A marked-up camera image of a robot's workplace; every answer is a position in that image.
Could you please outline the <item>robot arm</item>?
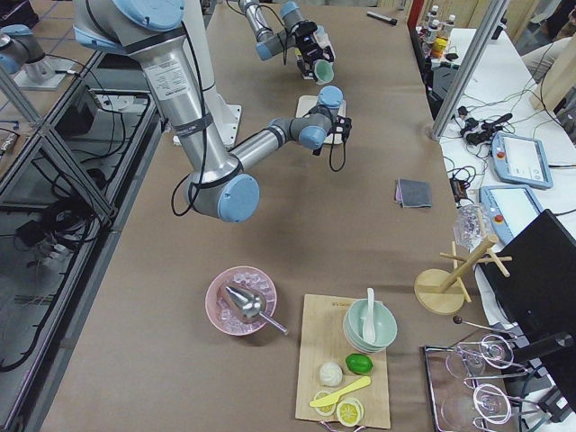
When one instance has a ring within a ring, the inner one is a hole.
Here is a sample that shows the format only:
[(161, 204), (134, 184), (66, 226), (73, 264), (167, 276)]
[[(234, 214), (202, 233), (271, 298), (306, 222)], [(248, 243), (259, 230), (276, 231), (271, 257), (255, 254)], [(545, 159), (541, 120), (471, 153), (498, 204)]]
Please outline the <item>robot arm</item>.
[(296, 63), (304, 77), (328, 82), (333, 74), (335, 52), (324, 27), (306, 19), (294, 1), (284, 3), (279, 19), (283, 28), (276, 32), (267, 23), (264, 4), (258, 1), (238, 1), (256, 37), (256, 52), (263, 60), (294, 48)]
[(318, 152), (327, 136), (349, 136), (352, 122), (338, 113), (343, 93), (327, 85), (302, 117), (274, 119), (226, 149), (206, 100), (201, 62), (185, 55), (186, 48), (197, 53), (207, 47), (206, 39), (196, 39), (185, 25), (185, 2), (76, 1), (74, 7), (74, 30), (81, 45), (127, 56), (141, 66), (161, 113), (193, 166), (185, 199), (200, 214), (245, 221), (260, 197), (257, 180), (247, 169), (288, 141)]

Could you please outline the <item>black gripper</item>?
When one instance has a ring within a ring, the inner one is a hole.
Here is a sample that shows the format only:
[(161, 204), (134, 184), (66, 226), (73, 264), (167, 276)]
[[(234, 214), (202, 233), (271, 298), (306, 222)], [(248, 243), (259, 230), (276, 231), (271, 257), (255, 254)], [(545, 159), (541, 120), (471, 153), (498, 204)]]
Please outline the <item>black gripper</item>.
[(323, 49), (312, 35), (296, 38), (297, 65), (299, 68), (312, 68), (318, 60), (331, 61), (331, 55)]
[(351, 129), (352, 119), (339, 115), (335, 123), (335, 136), (338, 137), (341, 142), (347, 142)]

